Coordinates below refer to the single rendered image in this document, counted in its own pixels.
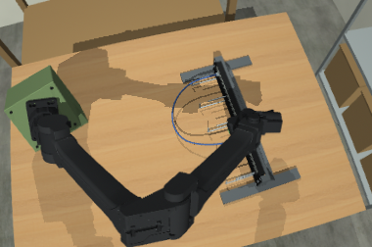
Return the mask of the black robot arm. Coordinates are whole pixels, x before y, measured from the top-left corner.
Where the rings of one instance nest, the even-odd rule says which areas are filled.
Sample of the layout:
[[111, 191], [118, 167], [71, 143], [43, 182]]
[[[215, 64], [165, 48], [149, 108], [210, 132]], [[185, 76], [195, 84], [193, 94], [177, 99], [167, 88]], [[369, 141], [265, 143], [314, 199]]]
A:
[[190, 174], [179, 172], [162, 189], [141, 198], [78, 144], [70, 134], [69, 118], [59, 114], [55, 97], [28, 100], [26, 111], [31, 139], [41, 144], [43, 160], [67, 171], [110, 219], [126, 247], [181, 238], [213, 192], [256, 150], [261, 136], [280, 133], [283, 122], [274, 110], [243, 109], [228, 139]]

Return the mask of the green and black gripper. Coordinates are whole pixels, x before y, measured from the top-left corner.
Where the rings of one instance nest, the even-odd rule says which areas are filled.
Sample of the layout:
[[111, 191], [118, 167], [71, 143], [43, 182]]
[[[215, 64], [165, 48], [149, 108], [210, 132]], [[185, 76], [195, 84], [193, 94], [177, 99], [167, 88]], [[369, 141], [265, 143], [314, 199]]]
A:
[[228, 131], [229, 131], [230, 135], [232, 134], [233, 130], [237, 127], [235, 122], [236, 122], [238, 116], [234, 116], [234, 117], [231, 117], [231, 118], [227, 119], [227, 121], [228, 121], [227, 127], [228, 127]]

